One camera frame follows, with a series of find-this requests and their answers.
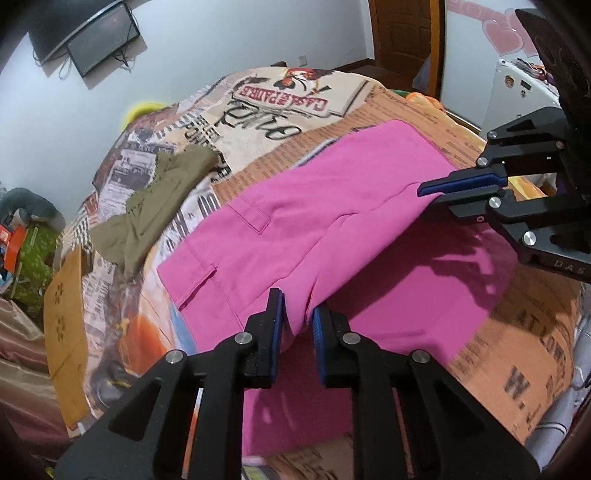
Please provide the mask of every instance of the pink heart decoration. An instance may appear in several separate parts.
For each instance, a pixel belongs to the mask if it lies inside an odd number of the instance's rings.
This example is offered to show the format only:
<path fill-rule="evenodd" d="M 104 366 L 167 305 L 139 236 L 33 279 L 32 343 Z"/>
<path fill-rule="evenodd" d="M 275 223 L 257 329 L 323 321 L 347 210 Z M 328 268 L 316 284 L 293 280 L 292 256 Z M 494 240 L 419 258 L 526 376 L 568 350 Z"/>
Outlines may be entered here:
<path fill-rule="evenodd" d="M 527 33 L 527 30 L 523 28 L 523 25 L 521 25 L 519 18 L 517 18 L 517 15 L 515 15 L 515 10 L 512 8 L 508 9 L 505 12 L 505 18 L 507 19 L 507 23 L 509 24 L 509 26 L 513 30 L 515 30 L 521 37 L 521 40 L 523 41 L 523 50 L 525 52 L 525 55 L 527 57 L 536 56 L 538 54 L 538 50 L 536 49 L 534 42 L 532 42 L 529 34 Z"/>
<path fill-rule="evenodd" d="M 521 36 L 511 30 L 506 23 L 499 23 L 494 20 L 484 20 L 482 30 L 486 38 L 492 43 L 497 53 L 501 56 L 509 53 L 516 53 L 523 48 Z"/>

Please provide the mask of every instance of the green object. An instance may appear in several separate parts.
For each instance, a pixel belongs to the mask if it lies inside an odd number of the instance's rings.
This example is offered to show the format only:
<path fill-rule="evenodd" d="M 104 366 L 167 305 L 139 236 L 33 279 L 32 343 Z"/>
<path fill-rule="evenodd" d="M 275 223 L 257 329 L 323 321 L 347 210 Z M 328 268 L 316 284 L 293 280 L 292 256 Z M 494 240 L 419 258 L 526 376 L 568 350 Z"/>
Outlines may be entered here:
<path fill-rule="evenodd" d="M 394 90 L 394 89 L 391 89 L 390 91 L 399 94 L 403 98 L 406 98 L 407 95 L 410 93 L 410 92 L 407 92 L 406 90 Z"/>
<path fill-rule="evenodd" d="M 211 148 L 197 145 L 177 155 L 159 153 L 153 182 L 127 199 L 126 214 L 90 230 L 96 251 L 123 267 L 125 279 L 131 280 L 191 189 L 217 161 Z"/>
<path fill-rule="evenodd" d="M 51 282 L 53 272 L 49 265 L 53 262 L 56 241 L 57 233 L 40 223 L 32 223 L 18 253 L 10 298 L 32 319 L 39 316 L 43 294 Z"/>

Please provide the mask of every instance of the door frame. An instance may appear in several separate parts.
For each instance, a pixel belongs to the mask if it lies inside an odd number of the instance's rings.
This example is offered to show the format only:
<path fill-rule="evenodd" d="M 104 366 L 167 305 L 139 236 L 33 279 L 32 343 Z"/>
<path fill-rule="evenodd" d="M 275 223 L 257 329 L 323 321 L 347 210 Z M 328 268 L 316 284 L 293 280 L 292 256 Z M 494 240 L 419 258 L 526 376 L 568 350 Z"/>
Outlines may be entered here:
<path fill-rule="evenodd" d="M 381 42 L 378 29 L 378 11 L 376 0 L 369 1 L 369 16 L 371 18 L 372 36 L 374 38 L 375 64 L 381 67 Z M 429 0 L 431 9 L 431 69 L 429 72 L 429 87 L 427 94 L 433 98 L 441 97 L 441 79 L 443 77 L 443 62 L 445 59 L 445 0 Z"/>

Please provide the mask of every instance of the olive green garment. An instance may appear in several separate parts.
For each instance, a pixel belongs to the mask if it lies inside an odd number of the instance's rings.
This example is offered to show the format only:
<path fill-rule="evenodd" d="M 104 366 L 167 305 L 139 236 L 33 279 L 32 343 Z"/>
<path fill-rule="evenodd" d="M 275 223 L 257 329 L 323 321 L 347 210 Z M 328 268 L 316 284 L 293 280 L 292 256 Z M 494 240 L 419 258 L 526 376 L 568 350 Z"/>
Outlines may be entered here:
<path fill-rule="evenodd" d="M 154 180 L 129 197 L 126 214 L 90 230 L 96 251 L 122 267 L 125 279 L 131 280 L 191 189 L 216 163 L 217 154 L 208 147 L 191 145 L 176 155 L 159 153 Z"/>

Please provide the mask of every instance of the brown satin fabric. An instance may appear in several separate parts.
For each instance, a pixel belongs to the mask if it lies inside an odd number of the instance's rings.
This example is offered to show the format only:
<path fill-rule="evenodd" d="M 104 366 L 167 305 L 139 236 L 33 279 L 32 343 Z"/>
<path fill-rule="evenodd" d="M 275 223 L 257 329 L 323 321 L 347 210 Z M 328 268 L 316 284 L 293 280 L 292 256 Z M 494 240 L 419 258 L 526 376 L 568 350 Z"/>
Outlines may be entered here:
<path fill-rule="evenodd" d="M 0 407 L 33 455 L 57 460 L 71 443 L 47 371 L 42 331 L 0 299 Z"/>
<path fill-rule="evenodd" d="M 0 358 L 48 373 L 43 332 L 14 303 L 0 298 Z"/>

